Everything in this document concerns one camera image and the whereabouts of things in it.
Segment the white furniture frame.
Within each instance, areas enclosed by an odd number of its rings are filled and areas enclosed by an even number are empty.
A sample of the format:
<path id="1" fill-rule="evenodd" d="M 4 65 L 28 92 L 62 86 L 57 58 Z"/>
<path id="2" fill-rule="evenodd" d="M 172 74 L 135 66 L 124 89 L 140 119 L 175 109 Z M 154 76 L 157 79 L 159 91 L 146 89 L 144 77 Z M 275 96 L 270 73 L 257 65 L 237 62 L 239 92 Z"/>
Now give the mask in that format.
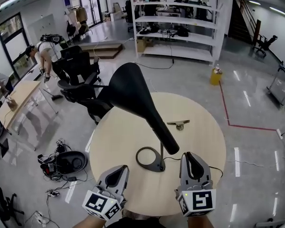
<path id="1" fill-rule="evenodd" d="M 285 219 L 273 220 L 269 218 L 266 222 L 258 222 L 254 228 L 285 228 Z"/>

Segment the black office chair tall headrest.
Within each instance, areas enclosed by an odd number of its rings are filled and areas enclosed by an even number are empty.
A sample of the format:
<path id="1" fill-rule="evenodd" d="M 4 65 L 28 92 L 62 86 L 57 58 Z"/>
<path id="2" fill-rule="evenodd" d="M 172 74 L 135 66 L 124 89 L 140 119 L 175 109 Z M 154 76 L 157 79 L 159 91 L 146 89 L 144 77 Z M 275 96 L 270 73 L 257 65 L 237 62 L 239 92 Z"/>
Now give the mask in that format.
<path id="1" fill-rule="evenodd" d="M 73 86 L 84 83 L 90 75 L 93 75 L 91 83 L 101 82 L 99 77 L 99 57 L 95 56 L 93 62 L 90 62 L 90 54 L 83 51 L 78 45 L 61 50 L 61 59 L 59 64 L 69 75 L 70 84 Z"/>

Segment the clothes rack with garments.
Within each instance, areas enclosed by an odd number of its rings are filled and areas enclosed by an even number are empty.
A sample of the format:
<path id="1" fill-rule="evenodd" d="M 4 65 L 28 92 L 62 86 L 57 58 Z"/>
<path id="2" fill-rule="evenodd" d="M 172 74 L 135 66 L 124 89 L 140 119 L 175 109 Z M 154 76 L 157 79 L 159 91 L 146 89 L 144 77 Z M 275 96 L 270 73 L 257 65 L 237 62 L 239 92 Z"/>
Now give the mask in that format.
<path id="1" fill-rule="evenodd" d="M 65 10 L 66 32 L 69 39 L 80 41 L 88 31 L 87 13 L 84 7 L 76 6 Z"/>

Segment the black swivel chair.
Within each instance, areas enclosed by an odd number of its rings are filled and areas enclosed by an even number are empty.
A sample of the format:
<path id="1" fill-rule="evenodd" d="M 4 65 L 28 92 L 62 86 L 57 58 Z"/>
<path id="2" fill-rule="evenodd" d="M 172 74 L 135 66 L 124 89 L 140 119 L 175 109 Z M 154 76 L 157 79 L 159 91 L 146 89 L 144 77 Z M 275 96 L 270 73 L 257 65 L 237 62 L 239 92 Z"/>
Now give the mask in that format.
<path id="1" fill-rule="evenodd" d="M 25 213 L 21 210 L 14 208 L 14 199 L 17 197 L 16 193 L 13 193 L 11 198 L 3 195 L 2 188 L 0 188 L 0 219 L 5 224 L 5 221 L 13 218 L 18 226 L 22 226 L 19 222 L 16 213 L 24 215 Z"/>

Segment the person's black shirt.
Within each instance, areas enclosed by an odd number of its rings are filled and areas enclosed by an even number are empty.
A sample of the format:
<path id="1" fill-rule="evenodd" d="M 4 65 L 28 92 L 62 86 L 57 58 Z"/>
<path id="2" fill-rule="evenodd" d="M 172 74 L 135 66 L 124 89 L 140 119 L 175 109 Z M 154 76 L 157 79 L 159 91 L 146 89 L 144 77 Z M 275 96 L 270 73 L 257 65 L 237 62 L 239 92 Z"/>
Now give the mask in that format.
<path id="1" fill-rule="evenodd" d="M 148 218 L 148 219 L 131 219 L 124 217 L 115 223 L 112 223 L 106 228 L 166 228 L 159 222 L 158 218 Z"/>

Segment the grey locker cabinet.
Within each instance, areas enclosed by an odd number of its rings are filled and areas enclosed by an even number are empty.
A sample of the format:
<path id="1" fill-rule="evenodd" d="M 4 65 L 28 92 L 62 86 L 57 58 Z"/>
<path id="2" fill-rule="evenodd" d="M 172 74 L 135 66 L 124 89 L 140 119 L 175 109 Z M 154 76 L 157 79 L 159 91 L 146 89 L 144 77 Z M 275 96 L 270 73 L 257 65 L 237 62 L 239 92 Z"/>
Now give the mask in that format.
<path id="1" fill-rule="evenodd" d="M 52 14 L 42 17 L 28 26 L 28 32 L 33 45 L 40 41 L 42 35 L 56 34 L 54 17 Z"/>

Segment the black oval equipment case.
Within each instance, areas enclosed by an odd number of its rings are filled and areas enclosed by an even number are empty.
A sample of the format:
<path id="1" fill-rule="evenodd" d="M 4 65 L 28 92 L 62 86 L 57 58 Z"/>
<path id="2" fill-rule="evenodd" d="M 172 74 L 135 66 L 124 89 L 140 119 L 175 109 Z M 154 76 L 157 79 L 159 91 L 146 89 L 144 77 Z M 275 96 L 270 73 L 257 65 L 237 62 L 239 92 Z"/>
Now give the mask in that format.
<path id="1" fill-rule="evenodd" d="M 87 165 L 86 155 L 79 151 L 60 153 L 56 157 L 57 169 L 61 174 L 71 174 L 83 170 Z"/>

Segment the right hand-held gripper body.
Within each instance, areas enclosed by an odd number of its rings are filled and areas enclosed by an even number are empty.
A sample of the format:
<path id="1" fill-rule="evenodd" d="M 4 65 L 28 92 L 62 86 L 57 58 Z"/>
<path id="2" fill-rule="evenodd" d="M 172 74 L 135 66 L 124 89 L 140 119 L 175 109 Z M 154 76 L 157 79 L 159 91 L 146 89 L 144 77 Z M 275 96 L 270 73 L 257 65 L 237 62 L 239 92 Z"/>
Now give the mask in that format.
<path id="1" fill-rule="evenodd" d="M 176 200 L 184 217 L 205 216 L 216 207 L 216 189 L 212 180 L 202 184 L 179 186 L 175 190 Z"/>

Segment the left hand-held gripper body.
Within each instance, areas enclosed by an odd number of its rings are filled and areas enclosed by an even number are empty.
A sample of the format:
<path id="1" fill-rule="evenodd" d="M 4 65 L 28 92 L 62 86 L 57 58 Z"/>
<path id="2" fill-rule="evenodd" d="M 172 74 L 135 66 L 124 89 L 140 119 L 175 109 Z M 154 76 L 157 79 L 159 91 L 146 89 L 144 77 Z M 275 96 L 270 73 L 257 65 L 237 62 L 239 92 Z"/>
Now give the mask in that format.
<path id="1" fill-rule="evenodd" d="M 82 204 L 82 208 L 89 215 L 102 220 L 110 220 L 117 214 L 127 202 L 124 197 L 126 185 L 119 190 L 104 189 L 100 185 L 95 185 L 92 190 L 88 190 Z"/>

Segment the person's left forearm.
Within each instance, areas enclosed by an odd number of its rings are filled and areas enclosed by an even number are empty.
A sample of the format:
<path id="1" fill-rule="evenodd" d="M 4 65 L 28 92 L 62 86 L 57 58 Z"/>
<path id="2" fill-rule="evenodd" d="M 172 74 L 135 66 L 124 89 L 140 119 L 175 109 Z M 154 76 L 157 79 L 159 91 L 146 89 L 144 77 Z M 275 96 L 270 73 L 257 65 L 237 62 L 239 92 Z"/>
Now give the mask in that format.
<path id="1" fill-rule="evenodd" d="M 72 228 L 103 228 L 106 220 L 100 219 L 96 216 L 88 215 L 84 220 L 74 225 Z"/>

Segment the black desk lamp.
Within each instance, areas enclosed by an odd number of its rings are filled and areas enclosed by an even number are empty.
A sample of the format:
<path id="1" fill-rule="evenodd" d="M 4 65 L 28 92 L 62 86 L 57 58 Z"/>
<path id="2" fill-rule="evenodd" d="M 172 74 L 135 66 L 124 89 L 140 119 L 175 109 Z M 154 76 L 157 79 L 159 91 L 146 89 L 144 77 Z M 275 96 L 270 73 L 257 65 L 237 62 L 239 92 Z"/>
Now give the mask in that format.
<path id="1" fill-rule="evenodd" d="M 174 155 L 180 148 L 154 105 L 140 67 L 131 62 L 121 65 L 114 72 L 108 89 L 110 104 L 145 119 L 160 141 L 160 152 L 149 146 L 142 147 L 136 153 L 136 162 L 148 171 L 164 172 L 163 150 Z M 144 150 L 154 152 L 152 163 L 142 164 L 139 161 L 138 156 Z"/>

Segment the black reclined office chair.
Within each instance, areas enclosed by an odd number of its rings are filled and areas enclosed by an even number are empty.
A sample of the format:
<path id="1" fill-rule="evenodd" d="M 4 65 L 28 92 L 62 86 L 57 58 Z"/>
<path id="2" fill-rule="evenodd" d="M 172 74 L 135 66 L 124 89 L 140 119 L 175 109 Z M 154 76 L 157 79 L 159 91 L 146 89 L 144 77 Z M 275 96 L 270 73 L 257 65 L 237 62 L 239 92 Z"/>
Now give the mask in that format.
<path id="1" fill-rule="evenodd" d="M 256 52 L 261 52 L 264 57 L 266 57 L 266 51 L 269 50 L 269 47 L 278 39 L 278 36 L 273 35 L 269 40 L 266 37 L 260 36 L 260 39 L 257 41 L 258 47 L 253 46 L 253 49 L 256 49 Z"/>

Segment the person's right forearm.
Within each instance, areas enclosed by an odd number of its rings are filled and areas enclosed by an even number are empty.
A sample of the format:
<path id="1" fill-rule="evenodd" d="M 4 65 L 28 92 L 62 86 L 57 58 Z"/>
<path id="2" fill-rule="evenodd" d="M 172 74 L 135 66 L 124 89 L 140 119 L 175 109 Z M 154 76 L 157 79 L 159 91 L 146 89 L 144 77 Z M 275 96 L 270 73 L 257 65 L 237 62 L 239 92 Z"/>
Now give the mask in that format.
<path id="1" fill-rule="evenodd" d="M 207 216 L 188 217 L 188 228 L 211 228 Z"/>

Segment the yellow waste bin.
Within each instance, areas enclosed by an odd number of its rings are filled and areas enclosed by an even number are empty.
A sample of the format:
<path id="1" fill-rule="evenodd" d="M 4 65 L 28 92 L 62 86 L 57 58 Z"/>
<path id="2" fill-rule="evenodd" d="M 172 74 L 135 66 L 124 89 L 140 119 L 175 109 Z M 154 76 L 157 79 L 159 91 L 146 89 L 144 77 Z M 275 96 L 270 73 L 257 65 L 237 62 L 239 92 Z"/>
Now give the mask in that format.
<path id="1" fill-rule="evenodd" d="M 213 68 L 210 76 L 210 83 L 214 86 L 219 85 L 222 75 L 223 73 L 221 68 L 219 67 Z"/>

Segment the wooden rectangular side table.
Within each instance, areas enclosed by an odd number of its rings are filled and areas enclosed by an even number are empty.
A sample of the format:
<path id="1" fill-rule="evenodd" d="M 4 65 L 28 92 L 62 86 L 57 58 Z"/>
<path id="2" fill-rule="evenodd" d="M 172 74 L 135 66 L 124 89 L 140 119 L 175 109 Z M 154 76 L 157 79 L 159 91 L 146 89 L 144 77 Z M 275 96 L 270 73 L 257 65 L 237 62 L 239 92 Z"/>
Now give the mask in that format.
<path id="1" fill-rule="evenodd" d="M 17 115 L 21 112 L 26 103 L 31 99 L 31 101 L 37 105 L 36 100 L 33 95 L 37 90 L 43 95 L 47 103 L 50 105 L 52 110 L 57 114 L 58 110 L 49 102 L 49 100 L 44 95 L 44 91 L 41 89 L 41 81 L 28 81 L 23 80 L 19 82 L 9 97 L 15 101 L 15 106 L 11 109 L 8 105 L 8 100 L 6 99 L 2 106 L 0 107 L 0 122 L 3 127 L 11 134 L 15 134 L 16 137 L 19 136 L 18 133 L 12 128 L 12 124 L 16 119 Z"/>

